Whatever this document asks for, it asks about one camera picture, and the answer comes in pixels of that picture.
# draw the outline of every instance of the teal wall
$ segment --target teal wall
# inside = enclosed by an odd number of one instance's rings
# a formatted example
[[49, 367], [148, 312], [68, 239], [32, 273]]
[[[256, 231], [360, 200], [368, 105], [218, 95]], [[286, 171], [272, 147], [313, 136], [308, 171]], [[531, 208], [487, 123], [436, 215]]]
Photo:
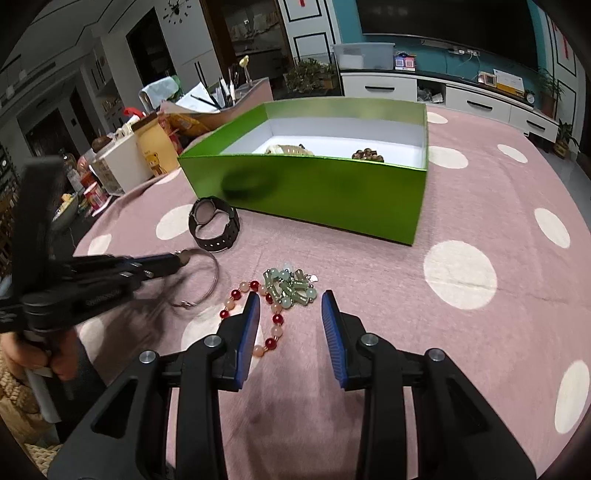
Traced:
[[[534, 11], [532, 10], [533, 7], [537, 8], [536, 4], [531, 0], [528, 0], [528, 3], [531, 4], [529, 6], [534, 21], [538, 64], [540, 67], [545, 68], [546, 60], [541, 19], [539, 15], [534, 15]], [[406, 51], [407, 53], [417, 55], [418, 70], [445, 73], [462, 79], [475, 80], [479, 71], [493, 73], [493, 69], [497, 69], [522, 77], [523, 84], [527, 90], [533, 90], [535, 92], [538, 90], [535, 86], [537, 72], [510, 59], [481, 52], [480, 58], [474, 57], [468, 61], [470, 55], [454, 55], [442, 48], [421, 45], [419, 38], [398, 37], [396, 35], [363, 35], [356, 0], [334, 0], [333, 5], [343, 43], [367, 41], [394, 42], [396, 44], [396, 51]]]

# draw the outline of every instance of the wristwatch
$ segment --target wristwatch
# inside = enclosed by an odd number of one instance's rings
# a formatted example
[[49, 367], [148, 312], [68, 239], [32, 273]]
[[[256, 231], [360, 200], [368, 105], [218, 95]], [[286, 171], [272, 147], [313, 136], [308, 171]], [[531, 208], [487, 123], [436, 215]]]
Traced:
[[[198, 226], [207, 225], [217, 211], [228, 214], [228, 223], [223, 233], [216, 238], [199, 238], [196, 235]], [[195, 202], [189, 213], [189, 231], [195, 238], [197, 244], [208, 252], [220, 252], [230, 248], [240, 231], [240, 221], [238, 211], [228, 202], [218, 197], [204, 197]]]

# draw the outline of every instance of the pink bead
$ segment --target pink bead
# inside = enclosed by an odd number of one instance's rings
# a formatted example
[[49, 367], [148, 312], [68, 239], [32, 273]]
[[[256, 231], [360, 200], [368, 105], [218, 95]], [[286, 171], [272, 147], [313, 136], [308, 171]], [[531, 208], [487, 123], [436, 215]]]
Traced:
[[281, 335], [283, 335], [283, 328], [279, 325], [273, 325], [273, 327], [271, 327], [271, 336], [280, 338]]
[[263, 355], [265, 355], [265, 349], [260, 345], [255, 345], [255, 347], [252, 349], [252, 356], [260, 358]]

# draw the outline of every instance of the black watch strap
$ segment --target black watch strap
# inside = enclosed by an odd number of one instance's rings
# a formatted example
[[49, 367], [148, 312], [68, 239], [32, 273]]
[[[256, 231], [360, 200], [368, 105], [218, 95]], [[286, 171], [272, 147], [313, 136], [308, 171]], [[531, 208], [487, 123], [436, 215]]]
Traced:
[[[214, 207], [216, 210], [221, 210], [228, 214], [228, 223], [226, 224], [223, 233], [220, 236], [215, 238], [199, 238], [196, 235], [197, 231], [197, 220], [195, 212], [199, 207], [199, 203], [211, 201], [213, 202]], [[226, 248], [230, 248], [236, 238], [238, 237], [238, 232], [240, 231], [240, 220], [238, 219], [238, 211], [231, 206], [228, 202], [222, 200], [218, 197], [204, 197], [195, 202], [193, 208], [191, 208], [191, 212], [189, 213], [189, 231], [193, 238], [204, 250], [208, 252], [220, 252], [225, 250]]]

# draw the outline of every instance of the drawer handle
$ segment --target drawer handle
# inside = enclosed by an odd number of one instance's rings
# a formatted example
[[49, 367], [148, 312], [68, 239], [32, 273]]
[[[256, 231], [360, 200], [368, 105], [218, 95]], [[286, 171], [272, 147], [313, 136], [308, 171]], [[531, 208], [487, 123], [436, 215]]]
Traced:
[[466, 103], [468, 105], [472, 105], [472, 106], [477, 106], [477, 107], [483, 108], [484, 110], [490, 110], [490, 111], [492, 111], [492, 107], [491, 106], [488, 106], [488, 105], [482, 105], [481, 103], [471, 102], [470, 100], [466, 100]]
[[542, 130], [542, 132], [544, 132], [546, 129], [544, 127], [542, 127], [541, 125], [535, 124], [533, 122], [530, 122], [529, 120], [526, 120], [526, 122], [528, 122], [532, 127], [536, 127], [539, 128], [540, 130]]
[[394, 87], [370, 87], [370, 86], [366, 85], [365, 89], [368, 91], [377, 90], [379, 92], [393, 92], [396, 88], [394, 88]]

